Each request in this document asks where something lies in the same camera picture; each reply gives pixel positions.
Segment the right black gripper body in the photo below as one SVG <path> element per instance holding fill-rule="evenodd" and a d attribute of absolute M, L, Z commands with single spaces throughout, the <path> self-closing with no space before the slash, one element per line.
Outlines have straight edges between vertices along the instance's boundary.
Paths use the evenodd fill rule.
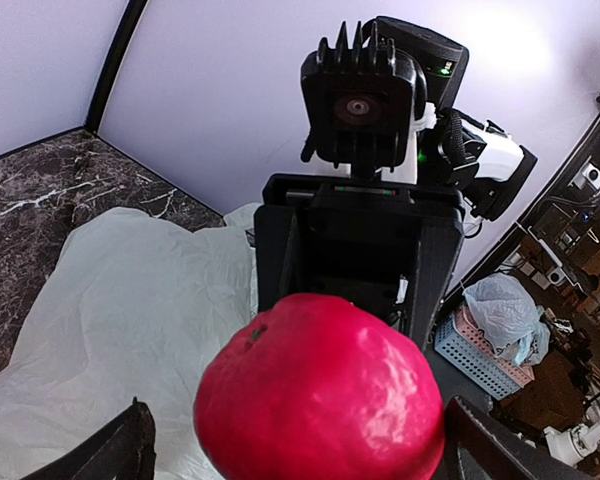
<path fill-rule="evenodd" d="M 274 174 L 254 214 L 258 309 L 342 297 L 424 347 L 464 239 L 459 191 Z"/>

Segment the light green plastic bag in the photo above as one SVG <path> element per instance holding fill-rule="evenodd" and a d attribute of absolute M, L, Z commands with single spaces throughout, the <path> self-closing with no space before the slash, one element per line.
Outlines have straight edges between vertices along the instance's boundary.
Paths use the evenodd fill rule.
<path fill-rule="evenodd" d="M 254 206 L 188 231 L 117 207 L 74 230 L 0 372 L 0 479 L 148 405 L 160 479 L 214 479 L 194 434 L 201 375 L 257 308 Z"/>

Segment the red toy fruit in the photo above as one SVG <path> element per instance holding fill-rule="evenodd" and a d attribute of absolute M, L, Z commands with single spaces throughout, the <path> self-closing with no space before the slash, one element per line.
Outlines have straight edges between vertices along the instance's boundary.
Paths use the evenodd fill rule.
<path fill-rule="evenodd" d="M 430 479 L 444 403 L 409 338 L 335 296 L 258 314 L 205 368 L 193 404 L 226 479 Z"/>

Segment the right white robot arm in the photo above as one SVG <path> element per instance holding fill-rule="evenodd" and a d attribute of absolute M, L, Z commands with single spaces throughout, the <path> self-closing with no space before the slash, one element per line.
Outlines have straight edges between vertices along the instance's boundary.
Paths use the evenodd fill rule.
<path fill-rule="evenodd" d="M 254 216 L 261 310 L 300 292 L 342 297 L 424 346 L 465 238 L 493 221 L 536 157 L 491 122 L 450 111 L 423 139 L 419 184 L 276 174 Z"/>

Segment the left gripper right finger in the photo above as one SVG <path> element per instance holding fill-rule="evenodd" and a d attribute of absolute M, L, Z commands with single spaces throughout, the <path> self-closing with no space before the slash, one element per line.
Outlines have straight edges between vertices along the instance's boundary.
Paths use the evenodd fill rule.
<path fill-rule="evenodd" d="M 448 479 L 469 479 L 467 452 L 492 479 L 587 479 L 589 476 L 520 440 L 461 396 L 445 408 L 444 470 Z"/>

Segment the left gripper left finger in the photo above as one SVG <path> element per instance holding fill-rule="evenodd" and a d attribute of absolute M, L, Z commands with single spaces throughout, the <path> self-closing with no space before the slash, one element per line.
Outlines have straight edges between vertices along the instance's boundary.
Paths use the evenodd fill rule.
<path fill-rule="evenodd" d="M 132 404 L 61 458 L 24 480 L 154 478 L 156 427 L 148 405 Z"/>

